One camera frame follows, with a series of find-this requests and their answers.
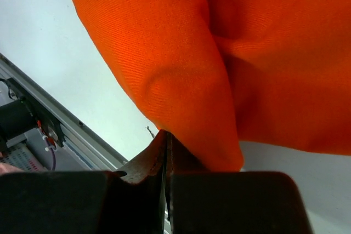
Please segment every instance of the orange garment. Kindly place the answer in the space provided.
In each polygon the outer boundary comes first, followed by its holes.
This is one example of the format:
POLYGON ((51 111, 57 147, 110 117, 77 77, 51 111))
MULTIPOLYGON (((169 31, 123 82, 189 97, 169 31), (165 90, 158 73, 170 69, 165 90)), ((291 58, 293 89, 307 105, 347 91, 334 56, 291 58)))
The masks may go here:
POLYGON ((239 140, 351 154, 351 0, 73 0, 141 112, 211 170, 239 140))

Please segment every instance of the white wall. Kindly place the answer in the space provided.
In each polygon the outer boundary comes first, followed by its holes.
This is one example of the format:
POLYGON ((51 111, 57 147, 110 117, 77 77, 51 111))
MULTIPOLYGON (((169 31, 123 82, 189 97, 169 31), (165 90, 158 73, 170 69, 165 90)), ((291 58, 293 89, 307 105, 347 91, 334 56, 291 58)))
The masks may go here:
POLYGON ((120 88, 71 0, 0 0, 0 52, 127 159, 157 133, 120 88))
MULTIPOLYGON (((156 128, 115 81, 71 0, 0 0, 0 52, 130 159, 156 128)), ((316 233, 351 233, 350 157, 243 143, 246 170, 279 170, 299 186, 316 233)))

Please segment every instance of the orange cloth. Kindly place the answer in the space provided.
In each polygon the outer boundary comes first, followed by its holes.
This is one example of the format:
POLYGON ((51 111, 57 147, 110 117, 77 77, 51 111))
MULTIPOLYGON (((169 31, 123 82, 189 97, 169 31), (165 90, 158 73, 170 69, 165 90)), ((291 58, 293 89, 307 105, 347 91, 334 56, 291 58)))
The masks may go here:
POLYGON ((73 0, 122 88, 212 170, 351 154, 351 0, 73 0))

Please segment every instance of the cable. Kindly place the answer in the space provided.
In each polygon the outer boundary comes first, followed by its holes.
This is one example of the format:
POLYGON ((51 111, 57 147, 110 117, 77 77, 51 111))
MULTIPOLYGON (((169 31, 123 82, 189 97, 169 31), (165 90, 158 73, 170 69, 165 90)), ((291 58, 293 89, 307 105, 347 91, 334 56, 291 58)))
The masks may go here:
POLYGON ((50 148, 50 152, 51 152, 51 155, 53 157, 53 164, 51 166, 51 171, 55 171, 55 169, 56 169, 56 155, 55 155, 55 152, 52 148, 50 148))
POLYGON ((6 81, 5 79, 0 78, 0 82, 4 83, 4 84, 7 86, 9 98, 10 98, 11 100, 15 100, 15 99, 13 99, 13 98, 11 97, 10 86, 8 85, 7 81, 6 81))
POLYGON ((52 166, 51 166, 51 171, 55 171, 56 169, 56 155, 55 155, 55 151, 54 149, 56 149, 55 146, 53 146, 50 141, 49 141, 49 137, 47 137, 46 135, 43 136, 43 140, 44 142, 46 143, 47 147, 45 147, 45 150, 46 151, 50 151, 51 152, 51 155, 53 157, 53 163, 52 163, 52 166))

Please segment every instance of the wire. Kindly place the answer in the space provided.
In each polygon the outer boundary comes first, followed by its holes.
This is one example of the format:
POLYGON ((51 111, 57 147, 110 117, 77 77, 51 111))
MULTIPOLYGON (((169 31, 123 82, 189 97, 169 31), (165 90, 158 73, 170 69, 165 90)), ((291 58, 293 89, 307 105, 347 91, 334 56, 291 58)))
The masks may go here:
POLYGON ((50 143, 49 137, 47 137, 46 135, 43 136, 43 140, 44 140, 44 142, 46 143, 46 146, 47 146, 47 147, 45 147, 45 150, 46 150, 46 151, 50 151, 50 152, 51 152, 51 155, 52 155, 52 157, 53 157, 53 163, 52 163, 52 166, 51 166, 51 169, 50 169, 50 170, 51 170, 51 171, 55 171, 55 169, 56 169, 56 155, 55 155, 54 149, 56 149, 56 147, 53 146, 53 145, 50 143))
POLYGON ((51 152, 51 155, 53 157, 53 164, 51 166, 51 171, 55 171, 55 169, 56 169, 56 155, 55 155, 55 151, 52 148, 50 148, 50 152, 51 152))
POLYGON ((8 85, 7 81, 6 81, 5 79, 0 78, 0 82, 4 83, 4 84, 7 86, 9 98, 10 98, 11 100, 15 100, 15 99, 13 99, 12 96, 11 96, 10 86, 8 85))
POLYGON ((38 128, 39 128, 39 131, 43 134, 43 135, 46 135, 45 132, 43 131, 43 128, 42 128, 42 122, 40 120, 37 121, 37 124, 38 124, 38 128))

